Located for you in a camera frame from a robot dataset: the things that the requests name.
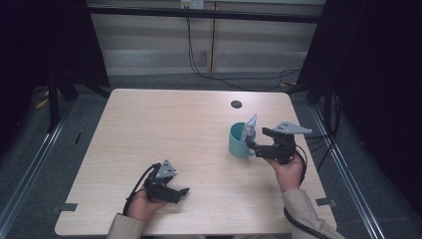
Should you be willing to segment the white wall outlet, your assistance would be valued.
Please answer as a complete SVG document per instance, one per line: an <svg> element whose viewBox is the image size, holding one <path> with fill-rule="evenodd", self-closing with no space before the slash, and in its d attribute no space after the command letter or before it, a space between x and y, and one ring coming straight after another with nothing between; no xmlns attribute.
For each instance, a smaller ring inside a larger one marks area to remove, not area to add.
<svg viewBox="0 0 422 239"><path fill-rule="evenodd" d="M182 9L203 10L204 0L180 0Z"/></svg>

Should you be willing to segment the person's left hand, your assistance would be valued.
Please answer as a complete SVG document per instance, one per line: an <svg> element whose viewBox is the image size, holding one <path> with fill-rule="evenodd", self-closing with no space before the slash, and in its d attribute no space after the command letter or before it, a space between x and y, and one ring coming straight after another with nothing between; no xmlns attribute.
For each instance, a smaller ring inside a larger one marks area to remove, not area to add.
<svg viewBox="0 0 422 239"><path fill-rule="evenodd" d="M128 209L127 216L139 221L150 221L155 212L166 205L166 202L155 200L150 201L144 190L139 190L132 198Z"/></svg>

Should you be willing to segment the dark curtain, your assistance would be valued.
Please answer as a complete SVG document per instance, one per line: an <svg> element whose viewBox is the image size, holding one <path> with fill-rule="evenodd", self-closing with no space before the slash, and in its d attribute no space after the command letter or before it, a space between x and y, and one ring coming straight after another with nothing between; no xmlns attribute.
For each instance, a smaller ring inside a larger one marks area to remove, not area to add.
<svg viewBox="0 0 422 239"><path fill-rule="evenodd" d="M325 0L298 78L337 93L360 139L422 216L422 0Z"/></svg>
<svg viewBox="0 0 422 239"><path fill-rule="evenodd" d="M109 86L87 0L0 0L0 149L51 81L70 99L74 84Z"/></svg>

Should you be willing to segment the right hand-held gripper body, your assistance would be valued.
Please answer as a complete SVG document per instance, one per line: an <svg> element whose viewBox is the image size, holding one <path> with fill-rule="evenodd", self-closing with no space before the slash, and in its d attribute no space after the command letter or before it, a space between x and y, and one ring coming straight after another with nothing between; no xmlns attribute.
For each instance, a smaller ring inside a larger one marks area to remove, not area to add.
<svg viewBox="0 0 422 239"><path fill-rule="evenodd" d="M310 128L302 127L289 121L282 121L272 128L272 139L276 149L276 161L279 164L288 164L292 156L297 152L295 135L309 134L313 131Z"/></svg>

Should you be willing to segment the yellow floor item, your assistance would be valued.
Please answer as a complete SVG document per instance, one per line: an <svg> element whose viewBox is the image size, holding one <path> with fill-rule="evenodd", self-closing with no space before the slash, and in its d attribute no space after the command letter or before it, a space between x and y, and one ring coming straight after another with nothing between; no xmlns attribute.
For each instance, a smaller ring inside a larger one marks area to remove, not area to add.
<svg viewBox="0 0 422 239"><path fill-rule="evenodd" d="M47 104L48 101L49 101L49 91L43 91L39 93L36 103L34 105L34 109L40 110Z"/></svg>

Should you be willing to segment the grey pointed tube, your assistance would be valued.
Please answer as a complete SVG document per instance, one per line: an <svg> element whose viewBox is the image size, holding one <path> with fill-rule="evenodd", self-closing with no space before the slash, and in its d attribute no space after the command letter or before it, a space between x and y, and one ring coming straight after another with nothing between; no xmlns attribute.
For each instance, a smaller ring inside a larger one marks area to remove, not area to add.
<svg viewBox="0 0 422 239"><path fill-rule="evenodd" d="M257 115L253 115L247 122L242 126L242 131L239 140L243 142L251 141L255 133L255 127L257 123Z"/></svg>

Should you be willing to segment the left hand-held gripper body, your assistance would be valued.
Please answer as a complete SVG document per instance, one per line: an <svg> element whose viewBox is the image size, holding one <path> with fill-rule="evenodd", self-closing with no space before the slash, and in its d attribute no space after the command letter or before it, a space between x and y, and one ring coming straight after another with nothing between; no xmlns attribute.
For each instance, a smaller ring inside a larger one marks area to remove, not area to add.
<svg viewBox="0 0 422 239"><path fill-rule="evenodd" d="M153 165L153 170L148 174L144 181L144 189L147 198L150 201L154 199L164 201L166 197L180 196L179 190L167 186L173 177L177 174L176 169L168 159Z"/></svg>

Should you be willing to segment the teal cup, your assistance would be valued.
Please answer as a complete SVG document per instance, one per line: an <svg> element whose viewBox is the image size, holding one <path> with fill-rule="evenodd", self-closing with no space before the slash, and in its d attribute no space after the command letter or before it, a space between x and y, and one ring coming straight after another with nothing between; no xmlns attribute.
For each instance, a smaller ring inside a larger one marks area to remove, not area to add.
<svg viewBox="0 0 422 239"><path fill-rule="evenodd" d="M250 149L248 145L240 139L243 129L243 122L236 122L230 128L229 133L229 151L236 157L254 156L255 151Z"/></svg>

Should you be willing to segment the person's right hand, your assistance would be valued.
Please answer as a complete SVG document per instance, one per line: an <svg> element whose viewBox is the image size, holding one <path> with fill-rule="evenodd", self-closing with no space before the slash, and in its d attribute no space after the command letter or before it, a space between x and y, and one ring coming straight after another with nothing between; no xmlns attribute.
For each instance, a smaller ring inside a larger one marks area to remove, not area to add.
<svg viewBox="0 0 422 239"><path fill-rule="evenodd" d="M288 164L279 164L273 159L266 159L266 162L275 171L282 193L300 187L304 164L297 154L292 156L292 161Z"/></svg>

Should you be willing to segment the metal floor rail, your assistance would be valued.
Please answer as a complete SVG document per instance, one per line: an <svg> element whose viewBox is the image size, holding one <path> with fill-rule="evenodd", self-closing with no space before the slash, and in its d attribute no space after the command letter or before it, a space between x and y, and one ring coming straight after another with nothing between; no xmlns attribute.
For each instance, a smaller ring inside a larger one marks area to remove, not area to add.
<svg viewBox="0 0 422 239"><path fill-rule="evenodd" d="M69 102L63 109L63 114L59 117L57 124L46 134L43 143L39 147L37 153L31 161L23 178L19 181L17 188L14 190L11 198L0 211L0 239L4 239L8 234L19 210L21 209L28 191L32 187L41 167L45 163L50 151L55 145L66 119L74 107L74 102Z"/></svg>
<svg viewBox="0 0 422 239"><path fill-rule="evenodd" d="M371 239L386 239L385 235L373 214L367 200L363 196L357 182L345 161L345 158L336 144L334 138L328 134L328 130L323 124L323 116L319 109L312 108L312 113L315 118L317 128L322 133L324 142L328 146L328 151L333 158L339 174L347 188L347 191L356 207L356 210L370 236Z"/></svg>

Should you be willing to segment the black metal stand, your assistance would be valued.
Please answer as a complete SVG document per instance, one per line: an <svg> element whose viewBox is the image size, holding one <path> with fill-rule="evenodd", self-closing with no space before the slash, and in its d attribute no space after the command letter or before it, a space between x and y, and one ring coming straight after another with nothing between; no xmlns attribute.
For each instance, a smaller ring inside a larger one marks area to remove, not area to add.
<svg viewBox="0 0 422 239"><path fill-rule="evenodd" d="M58 93L61 93L66 101L76 101L79 97L76 85L82 85L104 98L110 96L110 85L105 65L94 64L81 72L57 67L49 76L50 125L48 132L52 132L59 124Z"/></svg>

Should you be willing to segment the black horizontal bar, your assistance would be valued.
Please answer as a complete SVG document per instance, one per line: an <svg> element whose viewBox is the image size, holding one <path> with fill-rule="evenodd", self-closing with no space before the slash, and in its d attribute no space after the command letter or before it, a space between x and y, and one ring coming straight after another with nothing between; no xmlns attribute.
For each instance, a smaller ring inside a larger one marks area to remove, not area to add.
<svg viewBox="0 0 422 239"><path fill-rule="evenodd" d="M317 24L323 21L323 18L320 16L233 12L233 11L219 11L219 10L138 8L138 7L117 7L117 6L111 6L111 5L89 5L88 9L93 14L113 14L113 15L129 15L129 16L181 17L181 18L288 22L288 23L307 23L307 24Z"/></svg>

